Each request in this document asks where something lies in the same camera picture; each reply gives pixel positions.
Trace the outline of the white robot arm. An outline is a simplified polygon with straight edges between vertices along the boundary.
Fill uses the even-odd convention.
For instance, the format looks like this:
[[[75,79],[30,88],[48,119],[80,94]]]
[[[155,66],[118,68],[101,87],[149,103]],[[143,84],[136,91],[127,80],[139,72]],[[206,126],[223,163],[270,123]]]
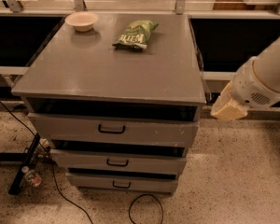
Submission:
[[[211,108],[221,120],[241,119],[251,108],[267,108],[280,102],[280,36],[258,56],[251,57],[235,73]]]

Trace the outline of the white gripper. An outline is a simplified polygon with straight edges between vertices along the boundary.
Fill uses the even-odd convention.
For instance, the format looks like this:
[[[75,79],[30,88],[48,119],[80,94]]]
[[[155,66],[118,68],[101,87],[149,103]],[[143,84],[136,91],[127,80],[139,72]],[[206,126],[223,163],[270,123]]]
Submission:
[[[221,120],[241,119],[248,107],[264,108],[280,102],[280,63],[256,56],[235,73],[211,108],[211,115]]]

